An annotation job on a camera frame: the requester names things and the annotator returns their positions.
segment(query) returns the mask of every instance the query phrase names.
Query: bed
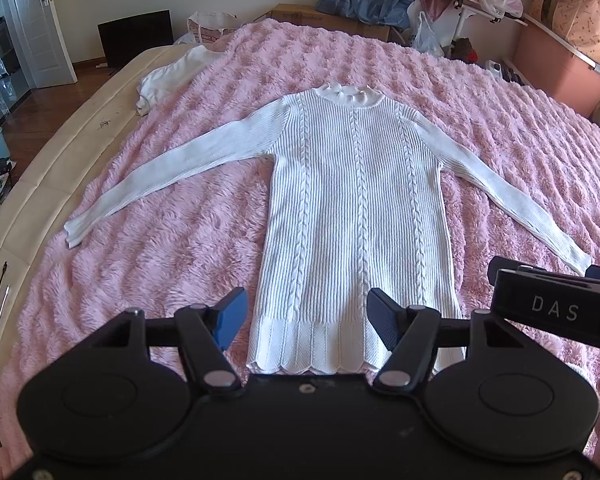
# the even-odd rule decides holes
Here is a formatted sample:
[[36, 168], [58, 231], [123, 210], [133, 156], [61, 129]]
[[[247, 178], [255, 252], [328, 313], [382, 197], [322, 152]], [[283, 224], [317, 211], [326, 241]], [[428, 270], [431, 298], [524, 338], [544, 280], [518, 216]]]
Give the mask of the bed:
[[[140, 306], [148, 317], [168, 316], [235, 285], [253, 299], [272, 164], [231, 163], [156, 192], [104, 219], [80, 248], [66, 247], [62, 224], [138, 165], [281, 95], [340, 80], [419, 109], [531, 195], [600, 265], [600, 128], [543, 92], [395, 44], [265, 20], [224, 40], [221, 59], [139, 123], [138, 80], [187, 48], [147, 51], [107, 82], [0, 209], [0, 271], [9, 263], [0, 301], [10, 287], [0, 323], [0, 478], [28, 453], [14, 416], [19, 388], [116, 312]], [[465, 314], [488, 305], [494, 254], [568, 272], [484, 193], [451, 174], [442, 187]], [[589, 381], [600, 374], [600, 351], [527, 332]], [[245, 327], [228, 352], [243, 374], [247, 339]]]

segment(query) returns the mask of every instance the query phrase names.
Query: pink storage box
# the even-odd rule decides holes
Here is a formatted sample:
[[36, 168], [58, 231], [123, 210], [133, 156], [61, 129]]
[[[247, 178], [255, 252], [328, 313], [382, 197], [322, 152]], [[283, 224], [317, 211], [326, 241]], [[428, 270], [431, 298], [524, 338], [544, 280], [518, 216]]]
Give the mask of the pink storage box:
[[525, 14], [513, 63], [535, 88], [589, 117], [600, 101], [600, 73], [595, 62], [544, 25]]

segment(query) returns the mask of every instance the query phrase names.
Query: sweater sleeve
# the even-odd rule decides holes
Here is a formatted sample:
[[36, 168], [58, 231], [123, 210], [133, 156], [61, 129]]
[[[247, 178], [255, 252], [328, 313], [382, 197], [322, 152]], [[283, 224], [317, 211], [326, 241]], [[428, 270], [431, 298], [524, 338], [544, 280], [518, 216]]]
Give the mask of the sweater sleeve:
[[533, 199], [494, 173], [475, 154], [448, 137], [415, 110], [408, 113], [411, 124], [443, 167], [483, 190], [496, 205], [522, 224], [579, 275], [584, 276], [591, 256], [563, 232], [547, 211]]
[[289, 111], [286, 99], [278, 99], [241, 121], [224, 124], [135, 168], [87, 211], [64, 224], [69, 247], [78, 245], [98, 220], [134, 200], [220, 164], [269, 153]]

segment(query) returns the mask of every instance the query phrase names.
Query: beige leather bed frame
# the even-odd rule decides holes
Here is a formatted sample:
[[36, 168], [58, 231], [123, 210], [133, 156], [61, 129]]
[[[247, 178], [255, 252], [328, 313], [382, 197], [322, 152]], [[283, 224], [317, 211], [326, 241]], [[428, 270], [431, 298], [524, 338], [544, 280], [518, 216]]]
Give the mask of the beige leather bed frame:
[[134, 129], [139, 79], [178, 59], [190, 45], [147, 50], [102, 86], [38, 153], [0, 208], [0, 371], [17, 337], [18, 314], [46, 240], [80, 203], [82, 192]]

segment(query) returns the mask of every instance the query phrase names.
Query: white garment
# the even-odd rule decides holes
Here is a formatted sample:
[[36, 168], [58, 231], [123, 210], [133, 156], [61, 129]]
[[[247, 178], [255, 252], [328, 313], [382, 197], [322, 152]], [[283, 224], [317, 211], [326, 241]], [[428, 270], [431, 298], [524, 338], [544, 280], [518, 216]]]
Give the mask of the white garment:
[[[69, 247], [133, 200], [267, 153], [275, 165], [247, 362], [252, 370], [381, 367], [389, 352], [366, 319], [371, 287], [403, 306], [461, 317], [443, 168], [483, 189], [579, 274], [590, 264], [547, 212], [419, 112], [370, 88], [339, 84], [285, 96], [133, 170], [64, 225]], [[436, 368], [461, 359], [461, 349], [444, 349]]]
[[212, 52], [200, 45], [188, 50], [173, 63], [149, 72], [138, 85], [138, 115], [147, 115], [158, 102], [170, 97], [178, 88], [191, 83], [195, 76], [223, 54], [224, 52]]

